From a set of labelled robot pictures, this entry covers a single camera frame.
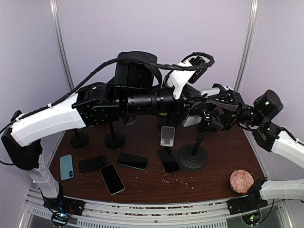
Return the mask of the white phone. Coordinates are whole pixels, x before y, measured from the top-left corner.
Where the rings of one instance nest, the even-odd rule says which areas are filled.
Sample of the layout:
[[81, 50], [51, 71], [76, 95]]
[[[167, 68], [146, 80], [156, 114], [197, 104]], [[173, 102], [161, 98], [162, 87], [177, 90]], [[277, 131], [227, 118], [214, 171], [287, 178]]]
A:
[[100, 173], [111, 195], [115, 195], [125, 190], [125, 185], [113, 164], [102, 167]]

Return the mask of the black phone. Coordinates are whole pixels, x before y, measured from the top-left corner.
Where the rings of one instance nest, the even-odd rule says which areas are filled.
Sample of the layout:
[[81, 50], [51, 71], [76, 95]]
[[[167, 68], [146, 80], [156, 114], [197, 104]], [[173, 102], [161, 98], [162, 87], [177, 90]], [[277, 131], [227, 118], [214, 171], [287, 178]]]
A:
[[[200, 95], [204, 98], [207, 98], [208, 96], [211, 95], [217, 95], [220, 92], [220, 89], [217, 87], [214, 88], [209, 88], [209, 89], [204, 89], [200, 91]], [[196, 114], [196, 115], [187, 115], [185, 120], [183, 120], [182, 122], [182, 126], [183, 127], [188, 127], [188, 126], [192, 126], [192, 125], [196, 125], [199, 124], [201, 121], [201, 117]]]
[[105, 155], [100, 155], [78, 162], [78, 170], [80, 173], [95, 171], [104, 166], [108, 165], [107, 157]]

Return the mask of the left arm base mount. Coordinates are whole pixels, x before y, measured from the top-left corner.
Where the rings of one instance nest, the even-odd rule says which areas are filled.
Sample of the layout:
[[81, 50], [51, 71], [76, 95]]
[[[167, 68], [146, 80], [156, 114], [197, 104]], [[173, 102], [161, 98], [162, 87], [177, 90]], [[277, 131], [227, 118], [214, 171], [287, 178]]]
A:
[[43, 206], [51, 212], [51, 222], [55, 227], [67, 225], [72, 216], [81, 216], [85, 207], [85, 202], [78, 199], [63, 197], [60, 199], [43, 198]]

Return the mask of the teal phone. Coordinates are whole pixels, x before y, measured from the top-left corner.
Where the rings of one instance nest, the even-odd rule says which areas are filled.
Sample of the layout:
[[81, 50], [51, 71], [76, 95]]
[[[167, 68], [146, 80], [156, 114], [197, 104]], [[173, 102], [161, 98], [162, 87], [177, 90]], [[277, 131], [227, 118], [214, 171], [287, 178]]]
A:
[[146, 170], [148, 162], [149, 159], [147, 157], [122, 152], [120, 153], [116, 163], [125, 167]]
[[65, 155], [60, 157], [60, 178], [62, 181], [66, 181], [74, 178], [74, 167], [72, 155]]

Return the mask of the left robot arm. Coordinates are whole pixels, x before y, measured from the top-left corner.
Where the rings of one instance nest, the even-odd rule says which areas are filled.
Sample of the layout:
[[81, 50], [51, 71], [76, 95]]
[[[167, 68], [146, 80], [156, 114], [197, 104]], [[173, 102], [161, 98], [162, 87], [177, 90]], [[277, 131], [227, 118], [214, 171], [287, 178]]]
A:
[[107, 83], [81, 81], [72, 91], [29, 113], [16, 111], [1, 130], [2, 143], [12, 165], [27, 171], [42, 195], [58, 211], [68, 207], [63, 187], [46, 167], [41, 139], [67, 130], [90, 128], [138, 115], [168, 114], [180, 124], [201, 95], [192, 84], [214, 64], [213, 56], [194, 52], [177, 65], [159, 64], [157, 57], [141, 51], [122, 52], [102, 63], [95, 73], [116, 64]]

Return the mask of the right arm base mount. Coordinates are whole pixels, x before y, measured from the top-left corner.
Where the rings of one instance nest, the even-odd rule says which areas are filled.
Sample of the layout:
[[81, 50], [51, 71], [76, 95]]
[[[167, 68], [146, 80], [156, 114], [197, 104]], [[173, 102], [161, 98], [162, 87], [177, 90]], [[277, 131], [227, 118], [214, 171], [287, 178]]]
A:
[[268, 205], [267, 200], [251, 201], [248, 196], [227, 201], [230, 215], [240, 214], [243, 222], [256, 226], [262, 221], [261, 209]]

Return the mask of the teal phone front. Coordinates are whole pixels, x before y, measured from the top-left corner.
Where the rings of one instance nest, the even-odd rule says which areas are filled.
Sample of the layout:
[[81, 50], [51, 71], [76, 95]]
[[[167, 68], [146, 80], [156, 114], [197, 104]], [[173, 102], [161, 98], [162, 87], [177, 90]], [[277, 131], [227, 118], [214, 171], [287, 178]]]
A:
[[62, 181], [66, 181], [74, 178], [74, 167], [72, 155], [65, 155], [60, 157], [60, 178]]

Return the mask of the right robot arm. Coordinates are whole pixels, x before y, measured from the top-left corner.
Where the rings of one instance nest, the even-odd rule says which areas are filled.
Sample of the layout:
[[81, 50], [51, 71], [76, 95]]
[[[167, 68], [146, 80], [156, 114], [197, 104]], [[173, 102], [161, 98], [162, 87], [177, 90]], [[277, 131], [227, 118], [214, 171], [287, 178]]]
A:
[[[273, 90], [266, 90], [253, 106], [244, 103], [240, 93], [230, 87], [214, 84], [217, 91], [208, 95], [207, 100], [222, 113], [217, 118], [220, 130], [229, 131], [234, 125], [251, 132], [257, 145], [267, 152], [287, 158], [300, 167], [304, 166], [304, 143], [290, 131], [272, 122], [283, 109], [280, 97]], [[303, 200], [304, 181], [258, 180], [247, 191], [243, 204], [246, 209], [254, 209], [262, 200]]]

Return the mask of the pink phone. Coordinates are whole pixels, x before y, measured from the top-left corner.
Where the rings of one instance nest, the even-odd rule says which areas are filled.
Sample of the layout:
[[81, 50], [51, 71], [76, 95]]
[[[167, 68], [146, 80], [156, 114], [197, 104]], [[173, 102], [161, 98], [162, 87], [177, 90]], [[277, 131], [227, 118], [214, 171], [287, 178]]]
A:
[[157, 151], [157, 154], [167, 174], [180, 170], [179, 164], [170, 148], [161, 148]]

